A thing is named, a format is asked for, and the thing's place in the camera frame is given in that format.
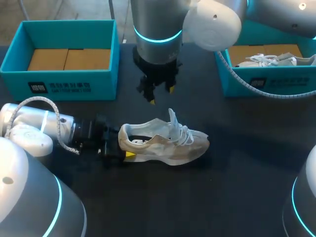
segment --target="shoe insole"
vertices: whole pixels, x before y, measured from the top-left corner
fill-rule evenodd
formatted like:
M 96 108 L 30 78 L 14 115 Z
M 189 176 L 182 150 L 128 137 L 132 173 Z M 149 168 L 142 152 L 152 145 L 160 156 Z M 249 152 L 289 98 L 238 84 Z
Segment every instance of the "shoe insole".
M 132 135 L 128 137 L 129 140 L 137 145 L 144 144 L 145 142 L 148 142 L 152 137 L 147 137 L 147 136 L 137 136 L 137 135 Z

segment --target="cardboard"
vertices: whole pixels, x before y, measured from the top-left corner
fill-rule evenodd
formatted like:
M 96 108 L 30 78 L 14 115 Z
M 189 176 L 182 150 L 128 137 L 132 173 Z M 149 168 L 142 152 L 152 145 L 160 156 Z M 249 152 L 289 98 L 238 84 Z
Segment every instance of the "cardboard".
M 70 49 L 64 70 L 107 70 L 110 49 Z
M 259 46 L 232 46 L 228 49 L 229 56 L 231 59 L 232 66 L 235 67 L 239 63 L 246 61 L 246 58 L 249 58 L 258 53 L 265 54 L 265 49 L 263 45 Z
M 68 49 L 35 49 L 28 71 L 64 70 Z
M 279 56 L 284 53 L 292 53 L 296 57 L 302 58 L 302 53 L 296 44 L 269 44 L 258 46 L 232 46 L 228 49 L 232 66 L 247 61 L 246 58 L 262 53 L 264 55 Z
M 302 53 L 297 44 L 270 44 L 264 46 L 266 55 L 279 56 L 285 53 L 291 53 L 296 57 L 302 58 Z

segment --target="shoe sole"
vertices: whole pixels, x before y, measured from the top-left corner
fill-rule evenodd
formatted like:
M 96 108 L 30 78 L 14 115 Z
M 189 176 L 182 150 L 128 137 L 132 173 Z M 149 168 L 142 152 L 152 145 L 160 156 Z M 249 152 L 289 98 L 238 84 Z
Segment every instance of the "shoe sole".
M 139 155 L 125 158 L 124 162 L 147 162 L 150 160 L 159 160 L 159 161 L 162 161 L 163 163 L 166 163 L 168 165 L 175 166 L 175 165 L 182 165 L 182 164 L 189 163 L 197 158 L 198 157 L 193 158 L 193 159 L 169 159 L 167 157 L 158 157 L 158 156 L 154 156 L 154 155 L 139 154 Z

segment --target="glowing blue ring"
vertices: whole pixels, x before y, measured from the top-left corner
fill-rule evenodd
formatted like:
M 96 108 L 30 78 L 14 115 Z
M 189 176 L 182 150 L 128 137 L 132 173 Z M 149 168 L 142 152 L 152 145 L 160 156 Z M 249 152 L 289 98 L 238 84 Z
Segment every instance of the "glowing blue ring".
M 294 186 L 295 186 L 296 180 L 297 180 L 297 178 L 295 179 L 294 184 L 293 184 L 293 188 L 292 188 L 292 203 L 293 203 L 293 208 L 294 208 L 295 214 L 296 214 L 298 220 L 301 222 L 302 226 L 305 228 L 305 230 L 306 230 L 312 237 L 316 237 L 316 236 L 313 235 L 313 233 L 307 228 L 307 226 L 303 223 L 301 217 L 300 217 L 300 216 L 298 215 L 298 213 L 297 213 L 297 210 L 296 210 L 296 207 L 295 207 L 295 204 L 294 204 Z
M 182 33 L 182 30 L 180 30 L 180 31 L 179 31 L 176 35 L 174 35 L 173 37 L 170 37 L 170 38 L 167 38 L 167 39 L 156 40 L 156 39 L 149 39 L 149 38 L 146 38 L 146 37 L 142 36 L 142 35 L 136 30 L 135 26 L 134 26 L 134 30 L 135 30 L 136 34 L 137 34 L 140 38 L 142 38 L 143 40 L 146 40 L 146 41 L 148 41 L 148 42 L 152 42 L 152 43 L 165 43 L 165 42 L 168 42 L 168 41 L 171 41 L 171 40 L 177 38 L 177 37 Z
M 60 183 L 57 179 L 57 177 L 54 175 L 56 181 L 57 181 L 57 184 L 58 184 L 58 190 L 59 190 L 59 200 L 58 200 L 58 206 L 57 206 L 57 211 L 56 211 L 56 214 L 54 216 L 54 219 L 53 221 L 50 223 L 50 226 L 48 227 L 47 231 L 45 232 L 45 234 L 43 235 L 43 237 L 47 237 L 51 230 L 53 229 L 56 221 L 57 221 L 57 218 L 58 218 L 58 215 L 59 215 L 59 212 L 60 212 L 60 208 L 61 208 L 61 201 L 62 201 L 62 193 L 61 193 L 61 187 L 60 187 Z

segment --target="shoe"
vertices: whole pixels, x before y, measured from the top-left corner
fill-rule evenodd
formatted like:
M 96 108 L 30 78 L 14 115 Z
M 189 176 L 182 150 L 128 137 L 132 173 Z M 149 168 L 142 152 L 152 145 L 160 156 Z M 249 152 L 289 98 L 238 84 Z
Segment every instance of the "shoe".
M 299 58 L 291 53 L 280 56 L 258 54 L 247 59 L 250 61 L 242 62 L 237 67 L 316 66 L 316 55 L 310 58 Z
M 160 160 L 168 165 L 181 165 L 202 156 L 209 147 L 208 135 L 190 130 L 178 123 L 172 109 L 170 121 L 158 118 L 143 124 L 124 124 L 118 133 L 123 151 L 134 153 L 124 161 Z

